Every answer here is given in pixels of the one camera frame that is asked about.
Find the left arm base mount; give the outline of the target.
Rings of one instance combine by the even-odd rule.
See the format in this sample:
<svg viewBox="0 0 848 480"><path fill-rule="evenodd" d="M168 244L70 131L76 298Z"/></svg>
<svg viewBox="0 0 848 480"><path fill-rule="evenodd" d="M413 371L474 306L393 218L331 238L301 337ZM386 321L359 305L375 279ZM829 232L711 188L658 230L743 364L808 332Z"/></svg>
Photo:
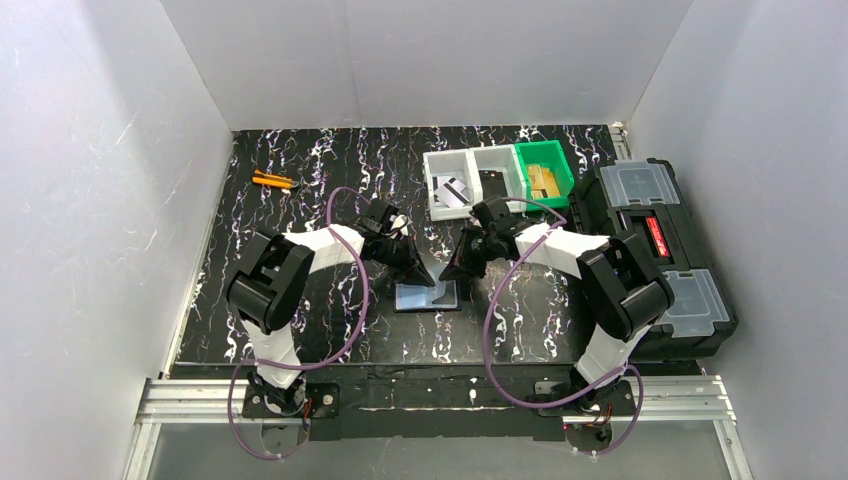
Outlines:
<svg viewBox="0 0 848 480"><path fill-rule="evenodd" d="M310 438L313 420L339 415L340 388L334 383L308 383L298 377L287 389L253 378L246 386L237 419L258 422L266 454L283 453L283 434L293 434L296 447Z"/></svg>

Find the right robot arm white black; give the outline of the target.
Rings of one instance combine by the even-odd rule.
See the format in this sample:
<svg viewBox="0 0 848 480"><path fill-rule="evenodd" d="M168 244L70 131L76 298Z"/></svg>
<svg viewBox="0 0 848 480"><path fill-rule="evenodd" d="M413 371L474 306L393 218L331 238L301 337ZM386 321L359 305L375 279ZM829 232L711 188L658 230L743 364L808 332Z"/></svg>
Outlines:
<svg viewBox="0 0 848 480"><path fill-rule="evenodd" d="M592 396L631 366L631 353L675 302L646 240L625 230L613 236L575 233L557 223L535 222L509 209L509 198L491 196L471 209L473 224L464 228L439 278L482 278L489 262L512 261L511 269L532 263L577 278L594 321L592 335L571 373L572 393L540 403L563 406Z"/></svg>

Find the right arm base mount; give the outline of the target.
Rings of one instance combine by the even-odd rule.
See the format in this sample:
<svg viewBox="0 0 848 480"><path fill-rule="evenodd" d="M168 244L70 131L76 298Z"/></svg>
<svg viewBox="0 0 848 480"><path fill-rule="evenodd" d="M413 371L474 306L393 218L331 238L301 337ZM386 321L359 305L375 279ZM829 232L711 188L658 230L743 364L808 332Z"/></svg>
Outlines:
<svg viewBox="0 0 848 480"><path fill-rule="evenodd" d="M572 450L597 458L611 452L630 436L641 407L639 392L623 379L614 380L568 404L534 412L542 418L559 418Z"/></svg>

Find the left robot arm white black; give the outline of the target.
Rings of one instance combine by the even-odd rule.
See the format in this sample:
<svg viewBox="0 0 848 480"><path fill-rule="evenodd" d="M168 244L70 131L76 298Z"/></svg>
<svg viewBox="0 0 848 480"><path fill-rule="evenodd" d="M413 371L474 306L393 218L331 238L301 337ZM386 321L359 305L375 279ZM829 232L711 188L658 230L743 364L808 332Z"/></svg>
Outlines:
<svg viewBox="0 0 848 480"><path fill-rule="evenodd" d="M365 264L375 261L391 269L400 283L434 286L406 220L397 207L375 199L347 224L253 236L229 281L226 299L246 328L262 386L287 392L307 369L297 356L290 323L311 274L354 264L360 280L367 282Z"/></svg>

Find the black leather card holder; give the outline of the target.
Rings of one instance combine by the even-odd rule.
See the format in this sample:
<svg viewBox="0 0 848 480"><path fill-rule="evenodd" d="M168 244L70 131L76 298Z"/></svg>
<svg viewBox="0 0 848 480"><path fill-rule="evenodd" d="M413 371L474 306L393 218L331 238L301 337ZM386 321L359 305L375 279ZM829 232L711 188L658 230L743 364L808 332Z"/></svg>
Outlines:
<svg viewBox="0 0 848 480"><path fill-rule="evenodd" d="M455 281L437 281L432 287L421 285L395 285L394 311L421 313L458 311L461 309Z"/></svg>

